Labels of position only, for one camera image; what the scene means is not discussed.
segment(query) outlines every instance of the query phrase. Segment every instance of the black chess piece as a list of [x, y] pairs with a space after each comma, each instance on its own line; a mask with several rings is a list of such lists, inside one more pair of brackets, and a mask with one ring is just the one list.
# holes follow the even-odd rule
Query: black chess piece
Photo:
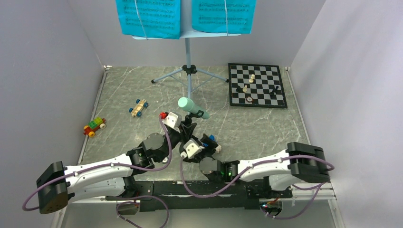
[[277, 94], [277, 90], [278, 90], [278, 86], [276, 86], [276, 88], [274, 88], [269, 94], [270, 95]]
[[243, 93], [242, 88], [239, 85], [237, 85], [237, 93]]

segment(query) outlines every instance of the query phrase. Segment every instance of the black mounting bracket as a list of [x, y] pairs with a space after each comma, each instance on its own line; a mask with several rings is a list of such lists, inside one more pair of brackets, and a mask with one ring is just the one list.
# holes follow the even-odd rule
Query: black mounting bracket
[[284, 191], [274, 191], [271, 189], [269, 184], [269, 177], [264, 177], [263, 180], [255, 180], [254, 184], [245, 183], [245, 190], [248, 199], [274, 199], [276, 197], [280, 198], [291, 198], [292, 191], [288, 187]]
[[[133, 176], [127, 177], [125, 181], [125, 195], [106, 196], [107, 201], [122, 200], [122, 198], [132, 198], [136, 196], [153, 195], [154, 184], [152, 181], [135, 181]], [[151, 200], [151, 198], [142, 198], [141, 200]]]
[[[320, 147], [298, 142], [290, 142], [287, 144], [287, 147], [286, 152], [289, 153], [290, 156], [309, 155], [326, 160], [323, 149]], [[308, 183], [324, 183], [330, 181], [327, 165], [312, 159], [291, 159], [288, 168], [291, 170], [293, 176]]]
[[[46, 182], [64, 176], [65, 170], [63, 162], [52, 163], [37, 179], [37, 187], [39, 188]], [[69, 185], [70, 183], [66, 182], [66, 179], [61, 179], [40, 190], [38, 192], [39, 212], [49, 214], [67, 206], [68, 200], [74, 196], [74, 193], [68, 194], [67, 192]]]
[[182, 66], [182, 70], [186, 72], [187, 75], [191, 75], [191, 74], [196, 74], [197, 70], [196, 70], [196, 66], [195, 65], [190, 65], [190, 68], [188, 68], [186, 65]]

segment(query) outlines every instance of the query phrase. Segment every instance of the white chess piece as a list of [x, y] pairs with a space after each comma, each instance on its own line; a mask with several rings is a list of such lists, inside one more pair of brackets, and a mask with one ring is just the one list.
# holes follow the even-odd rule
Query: white chess piece
[[250, 75], [249, 83], [252, 83], [254, 79], [255, 79], [255, 75]]

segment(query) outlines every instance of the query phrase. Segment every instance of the chessboard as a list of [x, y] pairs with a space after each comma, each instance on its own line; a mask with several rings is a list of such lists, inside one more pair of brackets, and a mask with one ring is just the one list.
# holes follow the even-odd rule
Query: chessboard
[[228, 68], [231, 106], [287, 108], [278, 66], [229, 63]]

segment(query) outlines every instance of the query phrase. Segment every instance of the blue sheet music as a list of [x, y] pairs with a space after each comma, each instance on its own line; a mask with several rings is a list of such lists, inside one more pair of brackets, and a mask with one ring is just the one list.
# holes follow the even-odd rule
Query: blue sheet music
[[211, 33], [250, 34], [256, 0], [192, 0], [192, 27]]
[[179, 39], [181, 0], [116, 0], [116, 7], [123, 34]]

